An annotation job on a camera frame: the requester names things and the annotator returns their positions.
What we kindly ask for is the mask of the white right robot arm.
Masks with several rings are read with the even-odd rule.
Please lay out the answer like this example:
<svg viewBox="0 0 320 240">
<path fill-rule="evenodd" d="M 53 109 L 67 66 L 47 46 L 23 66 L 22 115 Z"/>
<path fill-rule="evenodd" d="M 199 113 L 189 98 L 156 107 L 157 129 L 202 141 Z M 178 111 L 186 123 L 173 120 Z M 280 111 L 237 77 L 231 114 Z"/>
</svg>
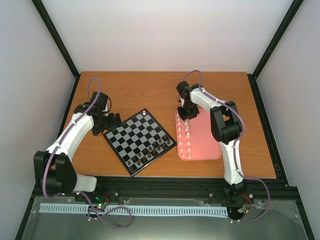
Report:
<svg viewBox="0 0 320 240">
<path fill-rule="evenodd" d="M 224 164 L 224 198 L 235 203 L 244 194 L 245 177 L 240 160 L 240 138 L 245 132 L 237 106 L 233 101 L 223 101 L 208 93 L 201 84 L 178 83 L 176 90 L 181 106 L 177 108 L 181 120 L 187 121 L 198 116 L 198 107 L 210 115 L 210 130 L 219 143 Z"/>
</svg>

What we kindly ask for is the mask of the black aluminium frame post right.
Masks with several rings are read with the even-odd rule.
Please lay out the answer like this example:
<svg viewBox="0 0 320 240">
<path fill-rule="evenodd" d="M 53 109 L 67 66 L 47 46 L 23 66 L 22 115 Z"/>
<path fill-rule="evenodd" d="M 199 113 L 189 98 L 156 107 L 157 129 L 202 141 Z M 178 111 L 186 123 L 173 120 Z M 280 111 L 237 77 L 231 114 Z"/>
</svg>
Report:
<svg viewBox="0 0 320 240">
<path fill-rule="evenodd" d="M 279 26 L 277 27 L 273 37 L 271 38 L 268 46 L 266 47 L 262 57 L 260 58 L 257 66 L 255 67 L 252 75 L 252 78 L 256 81 L 266 66 L 268 60 L 270 59 L 272 53 L 276 49 L 278 43 L 284 36 L 286 30 L 303 4 L 304 0 L 293 0 L 290 4 L 288 10 L 286 11 L 284 17 L 282 18 Z"/>
</svg>

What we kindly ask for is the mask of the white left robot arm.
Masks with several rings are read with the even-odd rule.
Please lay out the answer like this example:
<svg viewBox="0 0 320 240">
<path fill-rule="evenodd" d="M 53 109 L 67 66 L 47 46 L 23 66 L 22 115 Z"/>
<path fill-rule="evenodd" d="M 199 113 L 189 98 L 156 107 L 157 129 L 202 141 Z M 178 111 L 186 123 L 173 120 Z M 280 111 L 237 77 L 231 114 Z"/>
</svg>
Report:
<svg viewBox="0 0 320 240">
<path fill-rule="evenodd" d="M 110 98 L 102 92 L 93 92 L 90 101 L 75 108 L 71 121 L 57 140 L 45 151 L 35 153 L 35 183 L 46 198 L 79 192 L 86 192 L 95 202 L 103 198 L 104 188 L 97 184 L 97 178 L 77 174 L 72 160 L 88 132 L 100 136 L 120 126 L 119 113 L 110 110 Z"/>
</svg>

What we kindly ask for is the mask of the pink plastic tray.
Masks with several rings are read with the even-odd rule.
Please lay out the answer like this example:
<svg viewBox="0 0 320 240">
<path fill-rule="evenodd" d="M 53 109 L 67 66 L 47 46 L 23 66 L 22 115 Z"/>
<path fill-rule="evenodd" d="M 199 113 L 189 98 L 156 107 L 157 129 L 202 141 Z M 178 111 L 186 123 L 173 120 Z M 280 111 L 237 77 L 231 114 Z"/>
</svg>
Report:
<svg viewBox="0 0 320 240">
<path fill-rule="evenodd" d="M 185 131 L 185 121 L 181 118 L 181 124 L 178 125 L 177 117 L 179 114 L 175 112 L 177 154 L 181 160 L 218 160 L 222 156 L 221 147 L 212 135 L 210 114 L 206 110 L 200 108 L 197 117 L 188 120 L 189 131 Z M 187 132 L 190 132 L 190 138 L 186 137 Z"/>
</svg>

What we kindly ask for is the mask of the black aluminium frame post left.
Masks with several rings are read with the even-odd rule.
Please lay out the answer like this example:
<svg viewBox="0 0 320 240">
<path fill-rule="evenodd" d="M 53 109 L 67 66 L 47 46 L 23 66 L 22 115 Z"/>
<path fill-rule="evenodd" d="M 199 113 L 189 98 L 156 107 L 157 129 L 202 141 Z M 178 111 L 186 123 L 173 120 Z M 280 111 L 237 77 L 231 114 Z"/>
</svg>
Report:
<svg viewBox="0 0 320 240">
<path fill-rule="evenodd" d="M 31 0 L 35 9 L 37 10 L 40 18 L 42 19 L 45 27 L 47 28 L 49 34 L 51 35 L 55 45 L 57 46 L 58 50 L 60 51 L 65 63 L 67 64 L 71 74 L 77 80 L 80 78 L 80 73 L 77 70 L 77 67 L 72 60 L 55 24 L 53 23 L 44 3 L 42 0 Z"/>
</svg>

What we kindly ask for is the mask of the black aluminium frame post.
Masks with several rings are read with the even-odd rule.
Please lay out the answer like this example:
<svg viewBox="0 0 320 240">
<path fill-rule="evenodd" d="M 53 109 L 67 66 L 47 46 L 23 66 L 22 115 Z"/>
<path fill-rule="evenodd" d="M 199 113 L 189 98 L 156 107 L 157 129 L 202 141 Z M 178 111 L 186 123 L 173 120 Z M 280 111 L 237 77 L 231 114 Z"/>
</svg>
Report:
<svg viewBox="0 0 320 240">
<path fill-rule="evenodd" d="M 42 0 L 31 0 L 35 9 L 37 10 L 40 18 L 42 19 L 45 27 L 47 28 L 49 34 L 51 35 L 55 45 L 57 46 L 58 50 L 60 51 L 65 63 L 67 64 L 71 74 L 77 80 L 80 78 L 80 73 L 77 70 L 77 67 L 72 60 L 55 24 L 53 23 L 44 3 Z"/>
<path fill-rule="evenodd" d="M 266 66 L 268 60 L 270 59 L 272 53 L 276 49 L 278 43 L 284 36 L 286 30 L 303 4 L 304 0 L 293 0 L 290 4 L 288 10 L 286 11 L 284 17 L 282 18 L 279 26 L 277 27 L 273 37 L 271 38 L 268 46 L 266 47 L 262 57 L 260 58 L 257 66 L 255 67 L 252 75 L 252 78 L 256 81 Z"/>
</svg>

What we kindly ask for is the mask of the black and silver chessboard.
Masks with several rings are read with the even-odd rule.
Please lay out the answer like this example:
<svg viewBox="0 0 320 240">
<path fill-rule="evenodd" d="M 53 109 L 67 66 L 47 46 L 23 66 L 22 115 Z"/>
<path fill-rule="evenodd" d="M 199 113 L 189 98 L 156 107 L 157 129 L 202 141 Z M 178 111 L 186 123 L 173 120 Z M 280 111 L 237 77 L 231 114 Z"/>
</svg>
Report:
<svg viewBox="0 0 320 240">
<path fill-rule="evenodd" d="M 142 115 L 143 110 L 146 111 L 146 116 Z M 143 110 L 125 120 L 121 126 L 103 135 L 131 177 L 137 175 L 177 145 L 177 142 L 154 116 L 146 108 Z M 163 136 L 168 137 L 171 145 L 167 145 L 168 140 L 164 141 Z M 159 139 L 162 139 L 162 144 L 166 143 L 165 149 L 162 149 L 162 144 L 158 143 Z M 153 149 L 157 151 L 155 156 L 152 155 Z M 151 158 L 148 158 L 148 152 L 151 152 Z M 142 163 L 143 157 L 146 157 L 146 163 Z M 127 162 L 131 162 L 132 166 L 129 167 Z"/>
</svg>

